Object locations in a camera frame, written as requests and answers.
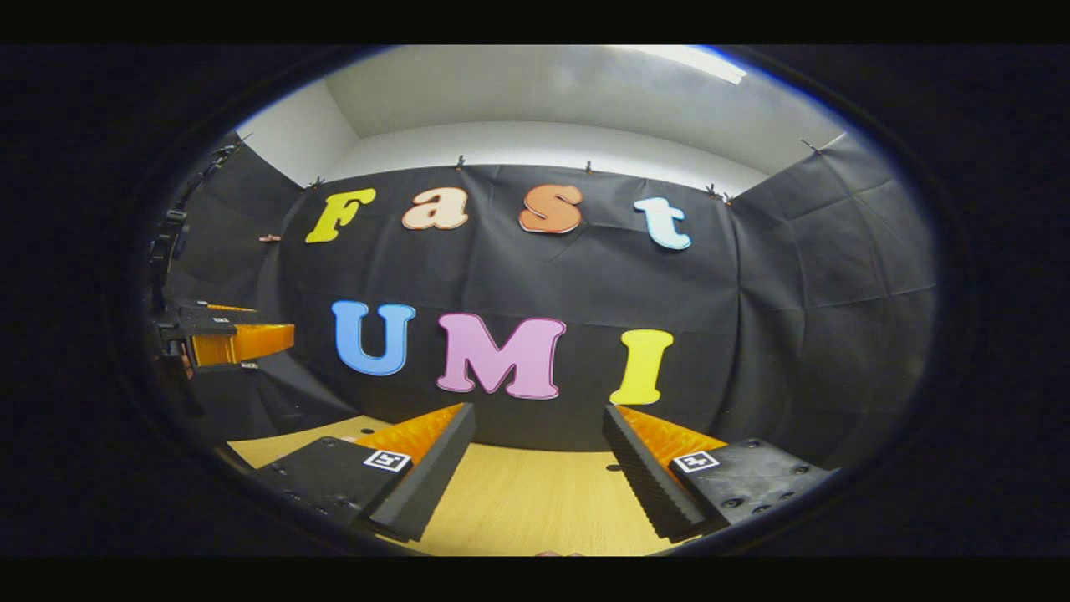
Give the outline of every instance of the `letter u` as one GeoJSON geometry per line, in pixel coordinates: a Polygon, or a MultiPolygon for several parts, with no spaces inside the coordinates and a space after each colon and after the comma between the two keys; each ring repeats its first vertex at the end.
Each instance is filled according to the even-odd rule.
{"type": "Polygon", "coordinates": [[[386,323],[386,350],[380,358],[364,353],[361,345],[361,323],[368,315],[368,307],[356,300],[337,300],[331,307],[335,315],[335,345],[338,357],[349,368],[372,376],[386,376],[401,370],[406,360],[406,342],[409,321],[416,310],[409,306],[386,305],[379,307],[379,315],[386,323]]]}

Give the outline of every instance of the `orange soft pad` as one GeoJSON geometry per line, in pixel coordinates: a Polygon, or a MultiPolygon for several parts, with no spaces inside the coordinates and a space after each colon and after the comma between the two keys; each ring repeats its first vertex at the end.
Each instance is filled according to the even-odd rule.
{"type": "Polygon", "coordinates": [[[462,405],[464,404],[417,416],[412,420],[399,422],[394,427],[362,437],[355,443],[366,448],[409,454],[412,457],[413,466],[415,466],[419,464],[427,450],[431,449],[434,442],[446,430],[462,405]]]}
{"type": "Polygon", "coordinates": [[[658,464],[669,473],[674,480],[676,476],[669,470],[669,463],[674,458],[699,451],[723,448],[728,444],[702,433],[684,429],[660,418],[645,415],[625,406],[614,406],[628,422],[639,441],[657,459],[658,464]]]}

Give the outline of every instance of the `white wall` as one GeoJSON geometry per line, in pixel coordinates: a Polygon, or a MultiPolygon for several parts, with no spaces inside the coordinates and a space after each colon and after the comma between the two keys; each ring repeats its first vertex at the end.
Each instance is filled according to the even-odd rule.
{"type": "Polygon", "coordinates": [[[307,186],[357,143],[323,80],[278,101],[238,127],[245,143],[300,186],[307,186]]]}
{"type": "Polygon", "coordinates": [[[768,174],[657,138],[585,125],[482,122],[433,125],[360,140],[323,175],[339,180],[395,169],[456,165],[552,165],[663,180],[735,196],[768,174]]]}
{"type": "Polygon", "coordinates": [[[324,81],[317,81],[238,127],[247,144],[297,185],[318,176],[456,165],[551,165],[663,180],[738,195],[768,174],[722,156],[618,129],[531,121],[433,125],[360,139],[324,81]]]}

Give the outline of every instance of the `yellow letter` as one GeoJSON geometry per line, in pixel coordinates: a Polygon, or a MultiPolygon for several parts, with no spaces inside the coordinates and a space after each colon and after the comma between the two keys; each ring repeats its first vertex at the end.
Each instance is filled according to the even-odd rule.
{"type": "Polygon", "coordinates": [[[468,192],[460,188],[431,188],[412,199],[413,206],[401,216],[401,225],[410,230],[424,230],[434,226],[440,230],[452,230],[468,221],[464,201],[468,192]]]}
{"type": "Polygon", "coordinates": [[[308,232],[308,235],[305,236],[305,242],[330,242],[338,237],[335,225],[345,226],[349,223],[353,215],[356,215],[356,210],[361,206],[361,203],[367,204],[374,199],[374,188],[338,192],[328,196],[326,200],[327,205],[320,215],[320,220],[317,221],[312,231],[308,232]]]}
{"type": "Polygon", "coordinates": [[[621,343],[628,349],[628,362],[624,366],[621,388],[609,397],[618,406],[641,406],[661,399],[655,388],[661,355],[672,345],[672,335],[663,330],[629,330],[621,336],[621,343]]]}

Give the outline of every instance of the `orange letter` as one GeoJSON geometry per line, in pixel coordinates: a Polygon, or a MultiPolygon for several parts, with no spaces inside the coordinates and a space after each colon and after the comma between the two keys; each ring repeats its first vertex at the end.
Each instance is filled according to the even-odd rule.
{"type": "Polygon", "coordinates": [[[583,200],[576,186],[545,184],[535,186],[524,197],[520,227],[529,232],[563,234],[580,225],[583,214],[574,206],[583,200]]]}

